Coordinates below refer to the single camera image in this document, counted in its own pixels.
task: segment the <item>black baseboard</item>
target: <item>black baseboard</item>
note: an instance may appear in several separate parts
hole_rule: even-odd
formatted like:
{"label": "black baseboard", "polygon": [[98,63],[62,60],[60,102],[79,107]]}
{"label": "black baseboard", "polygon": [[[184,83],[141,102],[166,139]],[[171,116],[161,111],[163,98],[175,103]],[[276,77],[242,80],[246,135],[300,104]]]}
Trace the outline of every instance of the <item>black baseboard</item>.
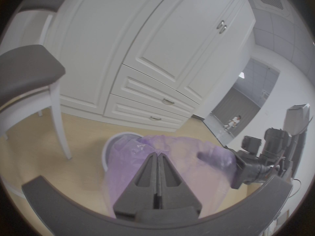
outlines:
{"label": "black baseboard", "polygon": [[195,119],[198,119],[198,120],[204,120],[204,118],[200,117],[200,116],[197,116],[197,115],[192,115],[191,116],[192,118],[195,118]]}

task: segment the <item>cabinet handle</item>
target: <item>cabinet handle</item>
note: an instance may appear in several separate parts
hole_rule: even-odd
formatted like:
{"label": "cabinet handle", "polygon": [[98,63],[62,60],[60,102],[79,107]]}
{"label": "cabinet handle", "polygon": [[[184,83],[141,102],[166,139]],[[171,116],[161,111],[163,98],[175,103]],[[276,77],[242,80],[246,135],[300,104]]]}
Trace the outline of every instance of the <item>cabinet handle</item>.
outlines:
{"label": "cabinet handle", "polygon": [[226,27],[227,27],[226,25],[223,26],[223,28],[219,31],[219,34],[222,34],[225,31]]}
{"label": "cabinet handle", "polygon": [[170,100],[167,100],[167,99],[163,99],[163,103],[166,104],[166,105],[172,105],[172,104],[175,104],[175,102],[173,101],[170,101]]}
{"label": "cabinet handle", "polygon": [[222,20],[222,21],[218,24],[217,30],[220,29],[223,25],[224,25],[224,20]]}
{"label": "cabinet handle", "polygon": [[153,116],[150,116],[150,120],[162,120],[162,118],[154,118]]}

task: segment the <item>trash bag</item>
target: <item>trash bag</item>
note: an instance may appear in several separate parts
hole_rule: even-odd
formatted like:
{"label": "trash bag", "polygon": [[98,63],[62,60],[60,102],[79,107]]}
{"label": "trash bag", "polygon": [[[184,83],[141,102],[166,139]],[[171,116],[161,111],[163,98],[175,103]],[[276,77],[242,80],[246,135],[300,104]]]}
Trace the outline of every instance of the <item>trash bag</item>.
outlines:
{"label": "trash bag", "polygon": [[124,135],[110,149],[104,178],[105,203],[112,207],[152,152],[168,156],[179,174],[202,204],[199,218],[215,213],[236,172],[232,152],[211,142],[189,137],[145,136],[135,139]]}

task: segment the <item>light wood floor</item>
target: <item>light wood floor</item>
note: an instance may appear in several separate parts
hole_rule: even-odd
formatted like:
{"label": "light wood floor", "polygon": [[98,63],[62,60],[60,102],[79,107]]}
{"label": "light wood floor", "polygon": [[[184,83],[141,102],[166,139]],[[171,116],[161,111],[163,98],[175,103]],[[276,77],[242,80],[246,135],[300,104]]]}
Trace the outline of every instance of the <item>light wood floor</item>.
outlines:
{"label": "light wood floor", "polygon": [[[43,116],[29,116],[0,137],[0,174],[17,188],[23,183],[43,175],[59,191],[75,202],[101,214],[108,214],[100,191],[104,177],[101,163],[102,148],[108,138],[119,132],[130,131],[141,135],[169,135],[197,138],[220,143],[197,119],[189,119],[176,132],[162,132],[130,128],[62,114],[65,134],[73,158],[67,160],[57,141],[49,109]],[[38,219],[26,201],[9,193],[21,214],[42,235],[52,235]],[[247,186],[230,189],[219,207],[224,210],[247,195]]]}

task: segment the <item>gray floor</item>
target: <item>gray floor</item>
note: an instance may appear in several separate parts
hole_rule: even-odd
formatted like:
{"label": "gray floor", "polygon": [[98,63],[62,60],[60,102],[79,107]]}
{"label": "gray floor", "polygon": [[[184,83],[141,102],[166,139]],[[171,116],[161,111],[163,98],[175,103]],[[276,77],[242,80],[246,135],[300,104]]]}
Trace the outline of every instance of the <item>gray floor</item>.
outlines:
{"label": "gray floor", "polygon": [[210,131],[223,146],[229,144],[234,139],[232,134],[229,134],[224,130],[224,124],[221,123],[214,115],[212,115],[212,113],[207,116],[203,123],[210,129]]}

